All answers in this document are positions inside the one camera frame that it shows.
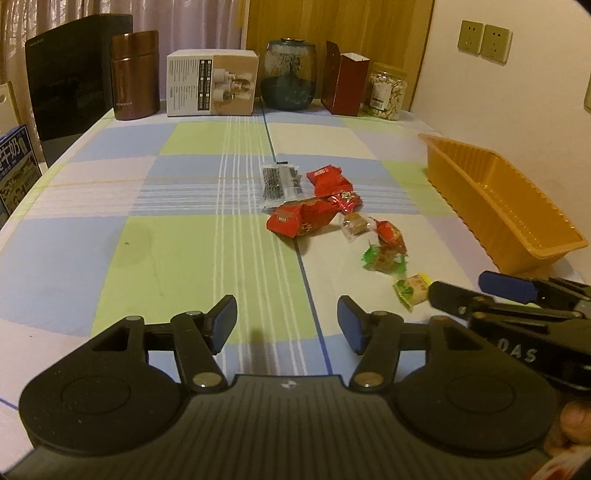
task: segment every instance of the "orange plastic tray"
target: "orange plastic tray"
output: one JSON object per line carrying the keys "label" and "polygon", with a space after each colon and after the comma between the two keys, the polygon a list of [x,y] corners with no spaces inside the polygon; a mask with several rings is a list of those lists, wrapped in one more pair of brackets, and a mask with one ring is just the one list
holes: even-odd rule
{"label": "orange plastic tray", "polygon": [[588,246],[533,183],[497,153],[420,134],[427,177],[472,231],[501,273],[534,274]]}

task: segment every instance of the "wooden door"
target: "wooden door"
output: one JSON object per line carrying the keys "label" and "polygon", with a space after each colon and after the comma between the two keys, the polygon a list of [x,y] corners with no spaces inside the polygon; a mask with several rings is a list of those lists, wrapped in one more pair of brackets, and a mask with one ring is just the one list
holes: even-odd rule
{"label": "wooden door", "polygon": [[267,43],[283,37],[316,45],[320,96],[326,40],[342,53],[355,52],[403,69],[411,105],[423,61],[434,0],[249,0],[243,41],[263,55]]}

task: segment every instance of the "glass jar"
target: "glass jar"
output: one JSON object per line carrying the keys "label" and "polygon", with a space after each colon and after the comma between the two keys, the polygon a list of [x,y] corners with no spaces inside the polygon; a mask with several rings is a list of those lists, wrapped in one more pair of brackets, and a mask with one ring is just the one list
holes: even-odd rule
{"label": "glass jar", "polygon": [[270,41],[263,63],[261,96],[278,110],[303,110],[316,91],[316,47],[304,40]]}
{"label": "glass jar", "polygon": [[406,93],[407,74],[402,70],[374,62],[369,72],[365,111],[372,116],[397,120]]}

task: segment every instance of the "tablecloth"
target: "tablecloth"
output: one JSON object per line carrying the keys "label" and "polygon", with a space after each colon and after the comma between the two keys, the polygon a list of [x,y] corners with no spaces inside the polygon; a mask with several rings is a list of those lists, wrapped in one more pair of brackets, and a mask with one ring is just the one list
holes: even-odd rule
{"label": "tablecloth", "polygon": [[[30,444],[18,418],[25,384],[122,317],[166,322],[238,301],[238,322],[217,361],[239,372],[340,374],[358,357],[336,320],[340,295],[367,311],[410,322],[392,278],[367,271],[368,233],[349,242],[339,218],[293,242],[265,229],[259,167],[288,161],[301,173],[341,167],[363,198],[362,212],[397,225],[408,273],[475,288],[495,267],[467,227],[430,186],[420,132],[398,122],[332,116],[314,104],[300,113],[120,122],[107,113],[53,165],[0,231],[0,470]],[[304,190],[313,188],[303,178]],[[422,365],[404,352],[400,375]],[[178,379],[172,354],[150,363]]]}

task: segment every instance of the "pink curtain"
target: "pink curtain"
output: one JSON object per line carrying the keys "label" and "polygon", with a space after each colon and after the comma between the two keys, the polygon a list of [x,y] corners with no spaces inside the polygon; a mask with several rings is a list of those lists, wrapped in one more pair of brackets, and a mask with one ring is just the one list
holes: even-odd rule
{"label": "pink curtain", "polygon": [[132,14],[134,31],[158,30],[160,92],[166,55],[180,48],[240,48],[241,0],[0,0],[0,83],[12,82],[22,120],[44,161],[27,83],[25,42],[51,28],[98,13]]}

